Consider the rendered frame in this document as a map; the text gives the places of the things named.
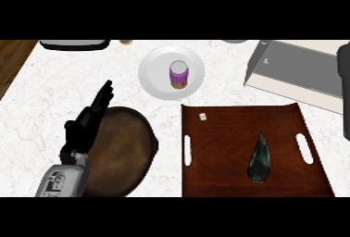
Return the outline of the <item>white round plate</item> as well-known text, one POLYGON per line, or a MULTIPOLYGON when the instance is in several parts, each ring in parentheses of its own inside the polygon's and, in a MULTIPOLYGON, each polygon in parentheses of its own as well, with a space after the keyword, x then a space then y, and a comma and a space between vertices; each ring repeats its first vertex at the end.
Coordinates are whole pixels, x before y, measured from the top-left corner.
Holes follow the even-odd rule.
POLYGON ((178 100, 199 89, 205 76, 202 60, 194 51, 178 45, 160 46, 140 61, 138 83, 150 96, 162 100, 178 100), (169 80, 169 66, 183 61, 189 67, 187 86, 175 89, 169 80))

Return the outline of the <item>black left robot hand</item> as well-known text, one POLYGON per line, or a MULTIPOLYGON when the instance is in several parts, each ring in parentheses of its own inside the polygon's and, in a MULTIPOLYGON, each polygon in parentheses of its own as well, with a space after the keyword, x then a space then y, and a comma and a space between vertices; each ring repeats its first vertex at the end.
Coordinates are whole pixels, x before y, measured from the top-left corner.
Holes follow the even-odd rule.
POLYGON ((113 97, 112 91, 112 82, 106 81, 97 92, 91 105, 82 109, 76 118, 64 123, 63 154, 70 155, 72 153, 88 153, 95 140, 101 117, 113 97))

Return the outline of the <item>purple can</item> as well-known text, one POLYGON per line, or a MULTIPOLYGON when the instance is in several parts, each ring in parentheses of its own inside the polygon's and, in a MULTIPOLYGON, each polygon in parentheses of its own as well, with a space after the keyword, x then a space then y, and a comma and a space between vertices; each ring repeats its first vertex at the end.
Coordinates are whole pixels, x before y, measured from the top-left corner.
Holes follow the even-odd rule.
POLYGON ((187 86, 189 67, 187 64, 177 60, 169 66, 169 80, 175 89, 183 89, 187 86))

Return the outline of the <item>dark red wooden tray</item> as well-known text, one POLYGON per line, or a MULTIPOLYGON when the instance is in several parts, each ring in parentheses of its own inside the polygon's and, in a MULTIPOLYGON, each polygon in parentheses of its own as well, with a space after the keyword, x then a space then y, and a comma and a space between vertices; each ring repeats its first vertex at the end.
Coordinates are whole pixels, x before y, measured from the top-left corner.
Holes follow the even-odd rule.
POLYGON ((301 109, 286 106, 183 106, 181 149, 191 162, 181 165, 186 197, 330 197, 317 151, 305 163, 296 136, 305 136, 301 109), (248 178, 248 161, 259 134, 267 139, 270 175, 261 184, 248 178))

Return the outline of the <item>dark grey upright appliance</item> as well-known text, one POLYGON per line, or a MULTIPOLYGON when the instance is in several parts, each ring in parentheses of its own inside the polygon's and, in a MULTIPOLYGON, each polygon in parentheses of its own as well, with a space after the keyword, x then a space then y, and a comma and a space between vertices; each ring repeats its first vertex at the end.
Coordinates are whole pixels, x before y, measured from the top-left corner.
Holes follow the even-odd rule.
POLYGON ((350 42, 338 49, 336 61, 341 76, 342 135, 350 141, 350 42))

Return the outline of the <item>black and grey appliance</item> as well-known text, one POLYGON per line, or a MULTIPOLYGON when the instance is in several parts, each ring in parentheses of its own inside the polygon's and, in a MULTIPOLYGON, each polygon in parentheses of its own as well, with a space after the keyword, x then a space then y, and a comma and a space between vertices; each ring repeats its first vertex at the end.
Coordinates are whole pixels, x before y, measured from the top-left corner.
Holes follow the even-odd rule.
POLYGON ((109 45, 109 40, 41 40, 39 44, 47 50, 93 51, 109 45))

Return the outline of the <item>grey tiered shelf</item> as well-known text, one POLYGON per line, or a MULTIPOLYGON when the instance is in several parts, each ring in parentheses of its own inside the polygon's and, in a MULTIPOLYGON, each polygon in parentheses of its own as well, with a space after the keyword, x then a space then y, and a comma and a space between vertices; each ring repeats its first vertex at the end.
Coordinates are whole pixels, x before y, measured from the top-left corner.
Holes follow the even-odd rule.
POLYGON ((336 51, 348 40, 261 40, 245 85, 342 114, 336 51))

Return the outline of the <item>brown oval wooden board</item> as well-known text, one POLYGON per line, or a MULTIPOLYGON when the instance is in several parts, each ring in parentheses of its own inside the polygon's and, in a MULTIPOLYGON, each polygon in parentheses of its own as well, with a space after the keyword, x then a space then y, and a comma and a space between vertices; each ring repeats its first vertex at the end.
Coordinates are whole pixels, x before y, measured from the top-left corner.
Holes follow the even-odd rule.
POLYGON ((124 197, 137 188, 158 151, 146 117, 124 106, 106 109, 88 152, 90 175, 82 197, 124 197))

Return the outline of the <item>dark green pepper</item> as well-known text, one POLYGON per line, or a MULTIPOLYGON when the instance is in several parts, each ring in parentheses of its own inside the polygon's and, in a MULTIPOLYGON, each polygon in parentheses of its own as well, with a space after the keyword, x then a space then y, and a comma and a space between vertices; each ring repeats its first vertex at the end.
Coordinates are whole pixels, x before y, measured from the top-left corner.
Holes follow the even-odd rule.
POLYGON ((267 139, 259 134, 248 161, 248 178, 252 183, 264 183, 270 174, 270 154, 267 139))

